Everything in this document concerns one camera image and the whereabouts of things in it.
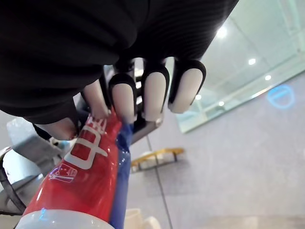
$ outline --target white fingertip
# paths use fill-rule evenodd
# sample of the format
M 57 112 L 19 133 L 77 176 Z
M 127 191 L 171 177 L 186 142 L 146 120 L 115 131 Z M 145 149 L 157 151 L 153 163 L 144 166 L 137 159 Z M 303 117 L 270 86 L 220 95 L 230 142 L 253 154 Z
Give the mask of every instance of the white fingertip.
M 51 124 L 35 124 L 58 140 L 72 140 L 77 137 L 77 129 L 69 118 Z
M 103 119 L 108 117 L 110 110 L 105 103 L 99 80 L 87 85 L 84 88 L 83 93 L 91 108 L 91 114 L 94 118 Z
M 173 103 L 168 103 L 168 108 L 174 113 L 185 112 L 193 102 L 203 81 L 203 74 L 197 68 L 185 71 L 180 79 L 177 94 Z
M 161 110 L 166 91 L 166 80 L 162 73 L 154 72 L 148 75 L 144 86 L 144 114 L 146 121 L 156 121 L 161 116 Z
M 132 88 L 126 83 L 119 83 L 112 89 L 112 100 L 116 114 L 124 121 L 135 120 Z

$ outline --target finger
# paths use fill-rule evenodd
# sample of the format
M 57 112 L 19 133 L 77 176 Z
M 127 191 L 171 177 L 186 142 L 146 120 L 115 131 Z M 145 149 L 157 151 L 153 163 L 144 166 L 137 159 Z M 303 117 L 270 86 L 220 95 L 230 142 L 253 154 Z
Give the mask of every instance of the finger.
M 108 108 L 104 97 L 104 95 L 107 94 L 102 92 L 99 80 L 87 85 L 83 90 L 83 95 L 94 118 L 104 119 L 109 116 L 110 109 Z
M 109 81 L 109 96 L 116 114 L 125 122 L 136 120 L 136 86 L 134 80 L 125 73 L 116 74 Z
M 142 116 L 146 121 L 156 121 L 161 117 L 167 90 L 169 73 L 161 62 L 146 62 L 142 76 Z
M 72 99 L 52 107 L 50 111 L 44 109 L 44 115 L 25 119 L 58 140 L 71 140 L 78 135 L 78 115 Z
M 205 80 L 205 66 L 196 60 L 175 60 L 168 108 L 174 113 L 185 112 Z

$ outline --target black glove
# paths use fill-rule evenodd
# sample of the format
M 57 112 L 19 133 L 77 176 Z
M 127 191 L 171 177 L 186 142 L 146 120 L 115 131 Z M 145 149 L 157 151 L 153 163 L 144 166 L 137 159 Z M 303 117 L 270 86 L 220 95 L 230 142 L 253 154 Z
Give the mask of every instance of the black glove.
M 0 109 L 58 139 L 78 133 L 72 97 L 82 92 L 96 118 L 113 105 L 127 122 L 159 118 L 175 58 L 168 106 L 188 109 L 205 79 L 199 62 L 238 0 L 3 0 L 0 3 Z M 141 89 L 133 59 L 144 59 Z M 104 65 L 114 65 L 106 83 Z

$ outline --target glass wall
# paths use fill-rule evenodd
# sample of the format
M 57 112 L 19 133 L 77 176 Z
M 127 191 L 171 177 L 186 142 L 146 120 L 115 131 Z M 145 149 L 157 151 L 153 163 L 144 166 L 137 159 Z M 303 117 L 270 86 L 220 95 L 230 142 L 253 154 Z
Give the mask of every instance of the glass wall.
M 303 72 L 304 12 L 302 0 L 240 0 L 202 58 L 206 80 L 191 108 L 177 115 L 180 130 L 188 132 Z M 273 90 L 275 98 L 288 92 Z

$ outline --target silver metal part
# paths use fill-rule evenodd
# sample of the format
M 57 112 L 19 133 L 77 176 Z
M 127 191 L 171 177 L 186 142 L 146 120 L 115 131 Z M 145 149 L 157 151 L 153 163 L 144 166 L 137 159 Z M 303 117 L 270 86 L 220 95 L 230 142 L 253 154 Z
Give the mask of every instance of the silver metal part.
M 17 117 L 7 123 L 7 130 L 12 141 L 12 149 L 38 165 L 46 176 L 55 166 L 53 158 L 62 151 L 41 138 L 33 124 Z

